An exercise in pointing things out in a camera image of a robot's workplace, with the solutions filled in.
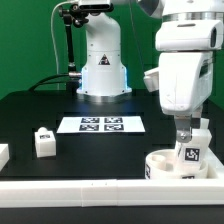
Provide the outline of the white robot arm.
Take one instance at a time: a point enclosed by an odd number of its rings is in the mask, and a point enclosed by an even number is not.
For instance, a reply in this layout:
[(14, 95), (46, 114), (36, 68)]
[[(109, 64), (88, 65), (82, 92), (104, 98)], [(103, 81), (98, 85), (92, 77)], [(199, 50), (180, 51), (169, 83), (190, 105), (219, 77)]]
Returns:
[(144, 82), (159, 93), (162, 111), (174, 117), (176, 140), (189, 142), (192, 117), (212, 92), (214, 52), (224, 44), (224, 0), (81, 0), (78, 8), (89, 22), (80, 94), (102, 99), (130, 90), (121, 68), (119, 26), (103, 9), (132, 1), (162, 20), (155, 34), (158, 66), (144, 73)]

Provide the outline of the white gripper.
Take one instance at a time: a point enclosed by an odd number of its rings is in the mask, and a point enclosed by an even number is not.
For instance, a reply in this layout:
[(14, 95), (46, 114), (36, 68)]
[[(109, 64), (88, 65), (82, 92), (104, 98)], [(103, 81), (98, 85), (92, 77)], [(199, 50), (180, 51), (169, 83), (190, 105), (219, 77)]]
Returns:
[(176, 140), (192, 139), (190, 115), (210, 96), (211, 52), (162, 53), (159, 57), (159, 97), (162, 111), (174, 117)]

